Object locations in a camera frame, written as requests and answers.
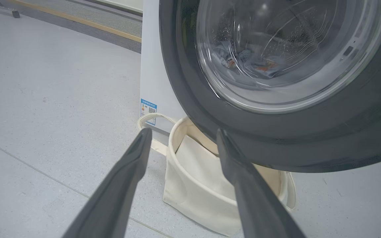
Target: floor seam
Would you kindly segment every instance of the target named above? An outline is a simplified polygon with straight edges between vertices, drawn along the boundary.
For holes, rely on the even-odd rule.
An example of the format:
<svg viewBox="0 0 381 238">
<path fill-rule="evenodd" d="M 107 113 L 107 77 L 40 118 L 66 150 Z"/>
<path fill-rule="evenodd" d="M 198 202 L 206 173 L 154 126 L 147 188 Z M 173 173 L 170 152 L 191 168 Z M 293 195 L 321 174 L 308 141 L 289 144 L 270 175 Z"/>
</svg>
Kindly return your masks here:
<svg viewBox="0 0 381 238">
<path fill-rule="evenodd" d="M 12 158 L 15 158 L 15 159 L 16 159 L 17 161 L 19 161 L 20 163 L 26 165 L 27 167 L 29 167 L 29 168 L 35 170 L 35 171 L 38 172 L 38 173 L 41 173 L 42 175 L 46 176 L 47 178 L 52 179 L 53 181 L 55 181 L 55 182 L 57 182 L 57 183 L 59 183 L 59 184 L 65 186 L 65 187 L 71 189 L 72 191 L 75 191 L 76 193 L 78 193 L 78 194 L 80 194 L 80 195 L 82 195 L 82 196 L 84 196 L 84 197 L 86 197 L 86 198 L 88 198 L 88 199 L 90 198 L 90 196 L 88 196 L 88 195 L 86 195 L 86 194 L 80 192 L 79 190 L 77 190 L 77 189 L 75 189 L 75 188 L 73 188 L 73 187 L 71 187 L 71 186 L 69 186 L 69 185 L 63 183 L 62 181 L 59 181 L 58 179 L 56 179 L 56 178 L 50 176 L 49 174 L 43 172 L 42 170 L 36 168 L 35 166 L 32 166 L 31 164 L 29 164 L 29 163 L 23 161 L 22 159 L 20 159 L 20 158 L 18 158 L 17 156 L 11 154 L 10 152 L 6 151 L 5 149 L 3 149 L 3 148 L 1 148 L 1 147 L 0 147 L 0 151 L 4 152 L 5 154 L 9 155 L 9 156 L 12 157 Z M 134 222 L 136 222 L 136 223 L 141 224 L 142 226 L 145 226 L 145 227 L 147 227 L 147 228 L 153 230 L 154 232 L 160 233 L 160 234 L 162 234 L 162 235 L 164 235 L 164 236 L 166 236 L 166 237 L 168 237 L 168 238 L 173 238 L 172 236 L 170 236 L 170 235 L 168 235 L 168 234 L 165 234 L 164 232 L 162 232 L 162 231 L 160 231 L 160 230 L 157 230 L 157 229 L 155 229 L 155 228 L 153 228 L 153 227 L 151 227 L 151 226 L 148 226 L 147 224 L 145 224 L 145 223 L 143 223 L 143 222 L 141 222 L 141 221 L 139 221 L 139 220 L 136 220 L 136 219 L 133 218 L 133 217 L 129 217 L 129 219 L 132 220 L 132 221 L 134 221 Z"/>
</svg>

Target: blue and white label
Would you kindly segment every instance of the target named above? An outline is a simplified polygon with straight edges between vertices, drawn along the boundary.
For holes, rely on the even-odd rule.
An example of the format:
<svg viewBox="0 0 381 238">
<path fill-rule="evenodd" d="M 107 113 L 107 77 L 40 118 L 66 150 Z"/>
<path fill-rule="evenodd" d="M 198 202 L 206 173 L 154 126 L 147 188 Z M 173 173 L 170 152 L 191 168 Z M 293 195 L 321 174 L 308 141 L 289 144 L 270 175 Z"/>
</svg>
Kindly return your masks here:
<svg viewBox="0 0 381 238">
<path fill-rule="evenodd" d="M 145 101 L 141 98 L 141 117 L 148 113 L 156 113 L 157 105 L 150 103 L 149 101 Z M 151 125 L 155 125 L 155 118 L 147 121 L 147 123 Z"/>
</svg>

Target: washing machine door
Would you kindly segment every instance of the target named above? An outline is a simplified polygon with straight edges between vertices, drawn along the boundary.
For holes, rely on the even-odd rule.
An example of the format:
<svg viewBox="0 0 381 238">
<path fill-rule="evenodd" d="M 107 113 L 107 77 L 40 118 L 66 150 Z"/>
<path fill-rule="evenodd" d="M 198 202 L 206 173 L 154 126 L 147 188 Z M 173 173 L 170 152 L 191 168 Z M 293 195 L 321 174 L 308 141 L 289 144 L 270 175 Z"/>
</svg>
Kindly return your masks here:
<svg viewBox="0 0 381 238">
<path fill-rule="evenodd" d="M 252 163 L 381 161 L 381 1 L 160 0 L 160 39 L 187 115 Z"/>
</svg>

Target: speckled vinyl floor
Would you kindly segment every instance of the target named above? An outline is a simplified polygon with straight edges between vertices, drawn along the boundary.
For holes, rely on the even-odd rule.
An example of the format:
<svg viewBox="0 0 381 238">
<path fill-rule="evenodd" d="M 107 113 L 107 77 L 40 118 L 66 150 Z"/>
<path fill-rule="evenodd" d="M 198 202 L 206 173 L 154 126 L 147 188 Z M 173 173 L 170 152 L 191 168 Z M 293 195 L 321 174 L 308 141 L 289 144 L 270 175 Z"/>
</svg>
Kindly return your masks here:
<svg viewBox="0 0 381 238">
<path fill-rule="evenodd" d="M 0 11 L 0 238 L 62 236 L 138 133 L 140 59 Z M 222 237 L 162 201 L 164 175 L 151 151 L 126 237 Z M 307 237 L 381 237 L 381 163 L 294 178 Z"/>
</svg>

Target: canvas bag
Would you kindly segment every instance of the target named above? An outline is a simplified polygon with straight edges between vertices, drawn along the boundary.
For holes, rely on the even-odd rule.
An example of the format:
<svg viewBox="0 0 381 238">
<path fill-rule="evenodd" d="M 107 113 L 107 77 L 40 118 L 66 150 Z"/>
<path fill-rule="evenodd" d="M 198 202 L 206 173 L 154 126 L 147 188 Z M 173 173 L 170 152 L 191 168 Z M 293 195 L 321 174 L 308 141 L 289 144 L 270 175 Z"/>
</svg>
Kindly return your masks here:
<svg viewBox="0 0 381 238">
<path fill-rule="evenodd" d="M 166 155 L 163 201 L 197 223 L 223 235 L 232 236 L 241 228 L 234 187 L 224 177 L 217 145 L 207 138 L 193 122 L 184 117 L 175 121 L 160 113 L 148 113 L 138 120 L 138 127 L 153 118 L 163 117 L 174 126 L 168 146 L 152 140 L 151 148 Z M 296 204 L 296 189 L 290 172 L 255 168 L 292 211 Z"/>
</svg>

